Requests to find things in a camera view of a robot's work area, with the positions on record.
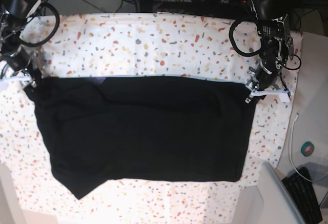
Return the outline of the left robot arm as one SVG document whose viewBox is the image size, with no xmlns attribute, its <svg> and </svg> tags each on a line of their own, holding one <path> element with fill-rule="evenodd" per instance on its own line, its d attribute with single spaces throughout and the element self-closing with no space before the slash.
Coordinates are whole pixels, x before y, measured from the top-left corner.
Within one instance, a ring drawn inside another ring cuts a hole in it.
<svg viewBox="0 0 328 224">
<path fill-rule="evenodd" d="M 246 87 L 252 91 L 263 91 L 277 77 L 282 77 L 283 69 L 291 71 L 288 61 L 296 57 L 294 43 L 289 26 L 292 0 L 244 0 L 246 11 L 255 23 L 260 38 L 260 48 L 254 52 L 241 51 L 234 39 L 235 29 L 242 20 L 235 20 L 229 29 L 229 39 L 233 49 L 241 56 L 260 57 L 256 69 L 250 69 L 250 79 Z"/>
</svg>

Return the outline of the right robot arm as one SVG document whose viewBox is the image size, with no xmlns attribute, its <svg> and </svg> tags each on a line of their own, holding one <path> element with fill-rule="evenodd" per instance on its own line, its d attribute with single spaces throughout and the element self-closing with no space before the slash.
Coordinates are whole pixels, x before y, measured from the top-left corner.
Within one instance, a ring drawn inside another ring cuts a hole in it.
<svg viewBox="0 0 328 224">
<path fill-rule="evenodd" d="M 43 8 L 49 9 L 55 24 L 50 34 L 37 43 L 30 43 L 20 38 L 21 31 L 38 16 Z M 1 61 L 6 65 L 1 72 L 1 81 L 17 78 L 23 87 L 36 87 L 42 81 L 39 69 L 33 67 L 33 57 L 24 47 L 36 48 L 47 43 L 57 32 L 60 15 L 48 0 L 1 0 Z M 14 75 L 5 78 L 5 70 L 10 67 Z"/>
</svg>

